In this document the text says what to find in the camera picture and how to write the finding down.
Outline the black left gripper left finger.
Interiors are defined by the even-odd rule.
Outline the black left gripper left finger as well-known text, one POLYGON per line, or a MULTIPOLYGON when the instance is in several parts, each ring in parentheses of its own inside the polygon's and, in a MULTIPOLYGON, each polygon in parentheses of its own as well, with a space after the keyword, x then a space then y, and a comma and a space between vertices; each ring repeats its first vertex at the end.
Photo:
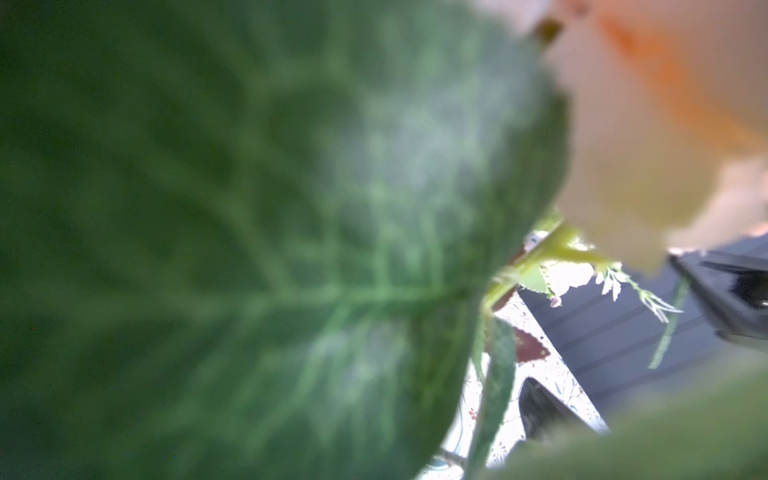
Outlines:
POLYGON ((587 422, 533 377, 522 382, 518 406, 527 441, 548 441, 566 428, 591 430, 587 422))

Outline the peach flower stem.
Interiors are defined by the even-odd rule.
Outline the peach flower stem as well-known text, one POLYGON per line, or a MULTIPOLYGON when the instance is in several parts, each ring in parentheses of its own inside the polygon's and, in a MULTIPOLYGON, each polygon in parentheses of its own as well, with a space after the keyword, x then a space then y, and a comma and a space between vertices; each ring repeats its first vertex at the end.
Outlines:
POLYGON ((642 273, 671 252, 767 230, 763 1, 481 1, 531 37, 570 103, 556 206, 606 257, 642 273))

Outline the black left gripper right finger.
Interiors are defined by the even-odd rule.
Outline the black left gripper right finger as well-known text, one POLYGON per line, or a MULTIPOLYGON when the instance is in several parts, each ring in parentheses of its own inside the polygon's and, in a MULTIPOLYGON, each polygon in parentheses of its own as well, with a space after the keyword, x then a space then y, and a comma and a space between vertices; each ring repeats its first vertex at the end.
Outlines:
POLYGON ((767 349, 767 260, 709 251, 669 254, 716 336, 732 345, 767 349))

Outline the orange sunflower stem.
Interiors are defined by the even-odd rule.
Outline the orange sunflower stem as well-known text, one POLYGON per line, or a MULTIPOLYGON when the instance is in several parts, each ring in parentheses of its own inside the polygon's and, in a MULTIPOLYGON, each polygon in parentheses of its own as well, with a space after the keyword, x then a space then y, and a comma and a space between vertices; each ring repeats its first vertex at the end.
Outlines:
POLYGON ((567 126, 467 1, 3 2, 2 477, 417 477, 567 126))

